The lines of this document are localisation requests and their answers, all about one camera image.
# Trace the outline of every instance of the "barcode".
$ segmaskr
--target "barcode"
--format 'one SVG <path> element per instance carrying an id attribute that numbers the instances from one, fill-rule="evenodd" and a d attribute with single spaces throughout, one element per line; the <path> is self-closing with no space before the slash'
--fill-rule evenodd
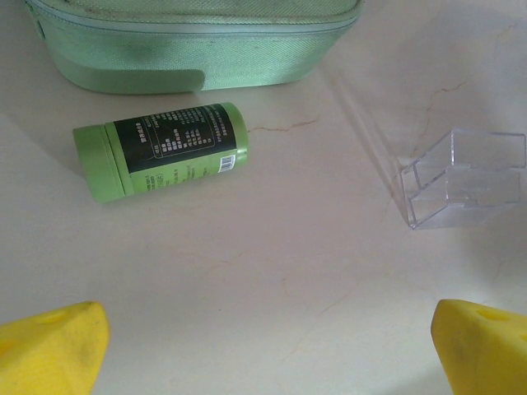
<path id="1" fill-rule="evenodd" d="M 230 156 L 223 157 L 220 160 L 220 169 L 218 170 L 218 173 L 232 170 L 234 168 L 235 163 L 236 163 L 236 155 L 230 155 Z"/>

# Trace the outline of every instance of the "black label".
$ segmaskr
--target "black label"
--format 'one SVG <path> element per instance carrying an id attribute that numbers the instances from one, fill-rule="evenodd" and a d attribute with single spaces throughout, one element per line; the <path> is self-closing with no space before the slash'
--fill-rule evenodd
<path id="1" fill-rule="evenodd" d="M 116 121 L 128 172 L 236 149 L 221 105 L 205 105 Z"/>

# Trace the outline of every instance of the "clear plastic holder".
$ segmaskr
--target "clear plastic holder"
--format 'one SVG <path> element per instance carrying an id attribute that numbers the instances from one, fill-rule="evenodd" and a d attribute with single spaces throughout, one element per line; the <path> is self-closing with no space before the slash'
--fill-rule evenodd
<path id="1" fill-rule="evenodd" d="M 524 134 L 455 128 L 401 178 L 413 229 L 481 224 L 521 201 Z"/>

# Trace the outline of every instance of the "zipper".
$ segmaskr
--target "zipper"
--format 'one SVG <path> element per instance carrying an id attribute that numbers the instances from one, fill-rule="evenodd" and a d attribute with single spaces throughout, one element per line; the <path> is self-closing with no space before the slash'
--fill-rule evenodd
<path id="1" fill-rule="evenodd" d="M 40 0 L 26 0 L 31 7 L 47 13 L 58 19 L 84 27 L 94 29 L 123 31 L 132 33 L 153 34 L 182 34 L 182 35 L 204 35 L 204 34 L 295 34 L 295 33 L 321 33 L 332 30 L 342 30 L 353 25 L 358 16 L 347 21 L 310 23 L 298 25 L 283 24 L 208 24 L 208 23 L 141 23 L 105 21 L 85 16 L 71 14 L 50 7 Z"/>

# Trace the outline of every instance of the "white table surface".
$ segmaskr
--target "white table surface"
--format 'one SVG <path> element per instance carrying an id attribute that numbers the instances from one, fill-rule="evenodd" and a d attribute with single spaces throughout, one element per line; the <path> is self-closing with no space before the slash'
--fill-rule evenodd
<path id="1" fill-rule="evenodd" d="M 99 300 L 94 394 L 446 395 L 437 301 L 527 314 L 527 210 L 412 231 L 379 144 L 525 132 L 525 0 L 370 0 L 304 81 L 129 97 L 67 82 L 22 1 L 0 9 L 0 321 Z M 73 128 L 228 100 L 246 167 L 91 200 Z"/>

